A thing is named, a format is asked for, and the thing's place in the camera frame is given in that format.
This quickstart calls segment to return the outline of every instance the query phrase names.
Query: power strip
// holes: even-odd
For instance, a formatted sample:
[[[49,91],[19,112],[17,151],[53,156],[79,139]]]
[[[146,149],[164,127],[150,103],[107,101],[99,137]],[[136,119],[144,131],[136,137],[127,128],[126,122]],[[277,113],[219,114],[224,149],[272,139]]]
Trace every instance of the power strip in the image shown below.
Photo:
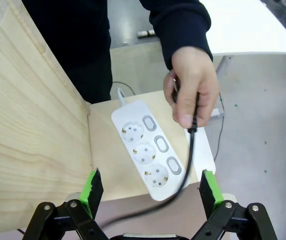
[[[186,170],[145,102],[124,104],[111,117],[152,199],[176,193]]]

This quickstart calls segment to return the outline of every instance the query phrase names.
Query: cable on floor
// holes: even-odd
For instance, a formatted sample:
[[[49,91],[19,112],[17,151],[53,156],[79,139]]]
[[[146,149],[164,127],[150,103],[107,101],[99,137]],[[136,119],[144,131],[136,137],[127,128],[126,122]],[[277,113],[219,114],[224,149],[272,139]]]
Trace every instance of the cable on floor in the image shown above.
[[[134,90],[133,90],[133,88],[131,88],[131,86],[128,85],[128,84],[126,84],[125,82],[113,81],[112,83],[113,83],[113,84],[123,84],[123,85],[127,86],[127,87],[132,91],[133,95],[136,95],[135,92],[134,92]]]
[[[16,229],[16,230],[18,230],[21,234],[25,234],[25,231],[23,231],[22,229]]]
[[[222,109],[223,109],[223,112],[225,114],[225,109],[224,109],[224,104],[223,104],[223,100],[222,100],[222,96],[221,96],[221,93],[219,92],[219,100],[222,104]],[[222,125],[221,125],[221,130],[219,131],[219,135],[218,135],[218,140],[217,140],[217,149],[216,149],[216,154],[215,154],[215,157],[214,157],[214,162],[215,160],[217,159],[217,156],[219,154],[219,150],[220,150],[220,141],[221,141],[221,135],[222,135],[222,131],[223,131],[223,125],[224,125],[224,115],[222,117]]]

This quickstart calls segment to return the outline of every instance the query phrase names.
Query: white desk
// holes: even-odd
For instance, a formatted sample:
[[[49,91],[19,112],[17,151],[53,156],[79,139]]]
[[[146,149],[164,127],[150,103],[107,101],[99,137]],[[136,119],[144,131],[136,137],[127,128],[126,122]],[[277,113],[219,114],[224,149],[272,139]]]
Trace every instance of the white desk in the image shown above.
[[[286,29],[259,0],[200,0],[212,21],[214,56],[286,54]]]

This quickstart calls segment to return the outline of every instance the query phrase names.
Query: person's right hand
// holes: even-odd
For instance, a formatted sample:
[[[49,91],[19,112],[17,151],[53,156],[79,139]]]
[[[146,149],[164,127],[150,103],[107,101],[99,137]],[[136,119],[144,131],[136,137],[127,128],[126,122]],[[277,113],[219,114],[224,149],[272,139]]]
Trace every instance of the person's right hand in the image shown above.
[[[173,119],[185,129],[192,126],[198,93],[197,125],[205,126],[211,118],[220,88],[209,55],[196,47],[181,47],[172,56],[172,66],[173,70],[165,76],[163,90],[172,107]],[[176,77],[180,80],[180,90],[175,104],[172,92],[173,78]]]

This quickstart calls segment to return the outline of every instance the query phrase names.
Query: wood grain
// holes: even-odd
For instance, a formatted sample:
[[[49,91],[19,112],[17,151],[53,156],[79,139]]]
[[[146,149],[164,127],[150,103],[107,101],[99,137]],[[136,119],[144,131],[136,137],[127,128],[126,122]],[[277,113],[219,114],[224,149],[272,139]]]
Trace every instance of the wood grain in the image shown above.
[[[182,164],[188,160],[188,142],[182,127],[171,119],[172,109],[163,91],[130,96],[127,103],[143,100],[162,127],[171,146]],[[148,194],[129,153],[127,152],[113,122],[113,111],[120,108],[119,100],[95,103],[88,116],[93,167],[101,172],[104,201]],[[190,183],[197,182],[195,170],[190,173]]]
[[[88,114],[21,1],[0,0],[0,232],[82,190],[93,169]]]

